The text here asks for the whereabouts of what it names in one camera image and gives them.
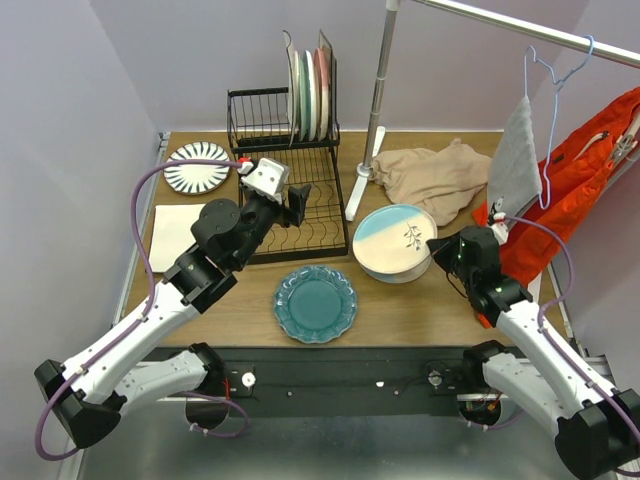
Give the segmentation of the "white blue striped plate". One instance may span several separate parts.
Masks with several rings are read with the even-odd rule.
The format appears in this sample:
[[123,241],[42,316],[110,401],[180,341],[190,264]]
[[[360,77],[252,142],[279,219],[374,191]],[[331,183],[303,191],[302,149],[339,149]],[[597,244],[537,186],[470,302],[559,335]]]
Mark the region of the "white blue striped plate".
[[[171,153],[167,163],[185,160],[217,160],[228,163],[230,157],[220,145],[208,141],[185,144]],[[230,173],[224,165],[177,165],[163,171],[166,183],[175,192],[184,195],[202,195],[221,186]]]

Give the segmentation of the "large white black-rimmed plate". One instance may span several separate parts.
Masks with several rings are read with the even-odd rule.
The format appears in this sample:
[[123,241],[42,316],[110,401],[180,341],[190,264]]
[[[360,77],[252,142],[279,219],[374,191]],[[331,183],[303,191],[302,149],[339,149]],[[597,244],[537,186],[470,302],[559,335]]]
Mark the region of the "large white black-rimmed plate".
[[194,243],[191,226],[198,220],[203,204],[157,205],[149,252],[155,274],[164,273]]

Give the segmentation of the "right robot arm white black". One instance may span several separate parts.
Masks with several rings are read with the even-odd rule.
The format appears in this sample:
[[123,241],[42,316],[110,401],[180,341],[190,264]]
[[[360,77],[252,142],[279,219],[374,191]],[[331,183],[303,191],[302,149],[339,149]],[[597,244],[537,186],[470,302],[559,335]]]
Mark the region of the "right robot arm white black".
[[542,307],[502,271],[500,246],[487,227],[466,227],[427,241],[433,261],[457,278],[473,309],[529,360],[496,341],[468,349],[460,379],[469,390],[506,394],[544,427],[565,467],[595,479],[639,457],[639,396],[598,374],[548,322]]

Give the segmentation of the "cream blue leaf plate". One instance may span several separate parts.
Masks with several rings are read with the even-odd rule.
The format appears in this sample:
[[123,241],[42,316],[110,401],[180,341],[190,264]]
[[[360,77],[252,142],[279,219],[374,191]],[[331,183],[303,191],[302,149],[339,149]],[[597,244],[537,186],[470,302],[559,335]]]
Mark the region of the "cream blue leaf plate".
[[407,252],[389,251],[360,261],[362,269],[371,277],[388,284],[404,284],[420,278],[431,264],[427,249]]

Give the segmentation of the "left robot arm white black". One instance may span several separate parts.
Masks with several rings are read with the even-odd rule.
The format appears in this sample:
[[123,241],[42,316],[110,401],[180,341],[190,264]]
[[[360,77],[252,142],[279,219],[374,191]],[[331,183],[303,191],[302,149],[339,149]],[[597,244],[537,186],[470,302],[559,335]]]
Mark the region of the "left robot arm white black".
[[235,272],[273,225],[300,226],[310,191],[310,185],[291,187],[288,199],[278,202],[246,189],[243,206],[230,199],[208,202],[191,227],[194,244],[135,310],[83,352],[36,368],[45,412],[56,416],[77,449],[103,440],[134,408],[166,396],[192,392],[227,400],[224,362],[205,343],[148,367],[137,364],[234,287]]

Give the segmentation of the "teal scalloped plate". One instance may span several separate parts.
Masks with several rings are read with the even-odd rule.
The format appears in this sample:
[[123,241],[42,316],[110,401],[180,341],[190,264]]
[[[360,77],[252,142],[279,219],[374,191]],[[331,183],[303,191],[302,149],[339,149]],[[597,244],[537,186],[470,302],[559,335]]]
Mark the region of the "teal scalloped plate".
[[325,265],[309,265],[280,282],[273,311],[290,338],[307,345],[326,344],[353,326],[357,300],[344,273]]

